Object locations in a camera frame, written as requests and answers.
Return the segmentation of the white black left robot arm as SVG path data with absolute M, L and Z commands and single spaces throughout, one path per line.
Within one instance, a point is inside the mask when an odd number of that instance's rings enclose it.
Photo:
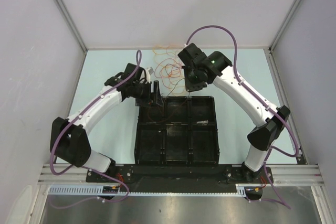
M 105 81 L 103 88 L 83 109 L 63 118 L 56 118 L 51 127 L 50 153 L 75 167 L 98 171 L 105 182 L 115 178 L 113 159 L 92 150 L 89 133 L 114 107 L 127 98 L 134 98 L 137 106 L 162 106 L 159 82 L 152 81 L 152 68 L 127 64 L 123 72 Z

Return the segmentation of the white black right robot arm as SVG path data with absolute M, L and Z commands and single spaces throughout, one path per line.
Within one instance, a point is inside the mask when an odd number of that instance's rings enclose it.
M 261 177 L 261 169 L 272 143 L 284 129 L 290 110 L 285 105 L 275 104 L 260 97 L 253 87 L 247 86 L 245 80 L 238 80 L 234 74 L 232 62 L 221 52 L 206 55 L 194 43 L 178 53 L 183 63 L 185 89 L 188 92 L 202 90 L 209 84 L 224 91 L 250 117 L 254 129 L 247 135 L 250 148 L 242 164 L 242 177 L 254 183 Z

